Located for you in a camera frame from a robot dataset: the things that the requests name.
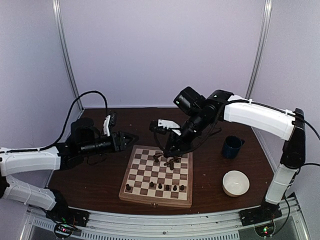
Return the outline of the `wooden chess board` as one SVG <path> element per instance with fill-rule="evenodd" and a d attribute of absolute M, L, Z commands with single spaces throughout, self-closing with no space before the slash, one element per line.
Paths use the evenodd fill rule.
<path fill-rule="evenodd" d="M 122 180 L 118 197 L 127 202 L 141 203 L 153 207 L 166 206 L 190 208 L 193 201 L 193 154 L 181 156 L 180 162 L 174 164 L 174 170 L 164 166 L 171 158 L 162 156 L 155 162 L 153 155 L 162 153 L 158 147 L 134 145 Z"/>

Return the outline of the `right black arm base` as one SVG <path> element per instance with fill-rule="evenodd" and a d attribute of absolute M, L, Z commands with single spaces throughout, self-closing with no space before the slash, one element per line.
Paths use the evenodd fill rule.
<path fill-rule="evenodd" d="M 282 216 L 279 204 L 271 204 L 264 200 L 260 206 L 239 212 L 242 226 L 254 226 L 255 233 L 262 238 L 268 238 L 274 234 L 276 230 L 274 220 Z"/>

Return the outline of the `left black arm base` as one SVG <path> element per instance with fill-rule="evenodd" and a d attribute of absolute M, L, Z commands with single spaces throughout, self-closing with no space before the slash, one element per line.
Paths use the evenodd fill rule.
<path fill-rule="evenodd" d="M 86 210 L 70 208 L 62 193 L 49 189 L 53 193 L 55 205 L 51 210 L 45 210 L 45 216 L 61 227 L 68 230 L 78 230 L 77 227 L 86 227 L 90 213 Z"/>

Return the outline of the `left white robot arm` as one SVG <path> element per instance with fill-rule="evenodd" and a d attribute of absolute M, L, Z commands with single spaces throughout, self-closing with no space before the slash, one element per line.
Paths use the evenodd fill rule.
<path fill-rule="evenodd" d="M 41 148 L 5 148 L 0 152 L 0 196 L 42 208 L 61 222 L 69 221 L 72 211 L 58 190 L 36 187 L 14 175 L 70 170 L 82 164 L 85 158 L 122 152 L 139 140 L 131 133 L 112 132 L 114 125 L 107 116 L 102 131 L 99 131 L 91 118 L 79 118 L 70 125 L 70 135 L 64 142 Z"/>

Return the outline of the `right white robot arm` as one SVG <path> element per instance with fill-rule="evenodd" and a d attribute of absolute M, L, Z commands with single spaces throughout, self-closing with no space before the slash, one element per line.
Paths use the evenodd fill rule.
<path fill-rule="evenodd" d="M 164 153 L 178 156 L 192 152 L 196 137 L 218 121 L 241 124 L 257 133 L 273 136 L 282 143 L 278 166 L 264 197 L 264 204 L 256 210 L 259 220 L 268 220 L 275 212 L 298 169 L 306 161 L 306 130 L 303 110 L 279 109 L 246 99 L 226 90 L 215 90 L 208 97 L 188 86 L 173 101 L 188 116 L 182 124 L 173 120 L 158 120 L 157 126 L 171 131 Z"/>

